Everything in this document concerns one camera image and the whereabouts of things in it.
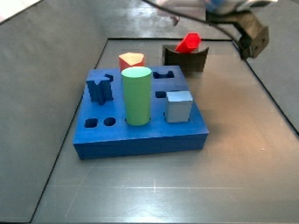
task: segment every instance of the toy block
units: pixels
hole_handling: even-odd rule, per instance
[[[181,70],[188,72],[201,72],[205,65],[209,48],[195,50],[191,53],[180,53],[175,51],[175,45],[163,46],[163,64],[165,66],[179,66]]]
[[[165,93],[164,118],[168,123],[185,123],[189,121],[192,109],[192,94],[189,91]]]
[[[125,122],[138,126],[151,118],[151,82],[152,70],[144,66],[122,70],[122,89],[125,103]]]
[[[98,105],[104,105],[105,101],[112,101],[112,90],[110,81],[113,81],[113,76],[105,73],[94,74],[94,71],[89,71],[89,76],[86,79],[88,94],[92,102],[97,102]]]
[[[145,65],[145,56],[141,53],[126,52],[118,55],[120,72],[129,67],[142,67]]]
[[[201,37],[197,32],[189,32],[183,38],[179,45],[175,47],[177,53],[191,53],[199,48]]]
[[[100,75],[113,76],[110,88],[113,101],[100,106],[89,100],[85,87],[78,108],[73,146],[80,159],[110,158],[176,151],[196,151],[203,148],[208,129],[195,101],[191,103],[188,122],[167,122],[164,119],[165,93],[189,91],[183,72],[177,66],[151,66],[151,122],[141,126],[126,124],[124,85],[118,68],[96,69],[88,80],[98,83]]]

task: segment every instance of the square hole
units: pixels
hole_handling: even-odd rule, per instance
[[[155,79],[169,79],[169,78],[173,78],[173,71],[169,71],[168,73],[153,72],[153,78]]]
[[[156,91],[155,92],[155,98],[165,98],[165,92],[164,91]]]
[[[98,125],[98,119],[97,118],[89,118],[88,120],[85,120],[84,127],[86,129],[96,128],[97,125]]]

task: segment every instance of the black holder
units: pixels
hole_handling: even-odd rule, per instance
[[[203,51],[195,50],[191,53],[175,51],[176,45],[163,46],[163,64],[165,66],[179,66],[183,72],[201,72],[209,48]]]

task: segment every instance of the hole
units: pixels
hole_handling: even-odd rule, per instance
[[[105,77],[109,79],[109,82],[113,81],[113,75],[110,75],[110,74],[105,74]]]
[[[155,98],[165,98],[165,92],[164,91],[156,91],[155,92]]]
[[[109,117],[109,118],[106,118],[106,119],[104,120],[104,124],[105,124],[106,126],[113,126],[113,125],[116,124],[116,122],[117,122],[117,120],[116,120],[114,117]]]
[[[169,71],[168,73],[153,72],[153,78],[155,79],[169,79],[169,78],[173,78],[173,71]]]
[[[86,129],[96,128],[97,125],[98,125],[98,119],[97,118],[89,118],[88,120],[85,120],[84,127]]]

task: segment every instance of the blue rectangular block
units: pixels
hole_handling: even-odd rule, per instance
[[[106,101],[104,105],[92,102],[85,87],[72,141],[80,159],[189,151],[203,148],[209,132],[195,102],[191,105],[188,122],[168,123],[164,120],[165,97],[161,93],[189,90],[181,70],[177,66],[152,66],[149,68],[153,71],[151,122],[142,126],[130,126],[125,121],[118,68],[92,70],[88,74],[88,80],[94,80],[94,82],[102,74],[113,76],[110,82],[113,101]]]

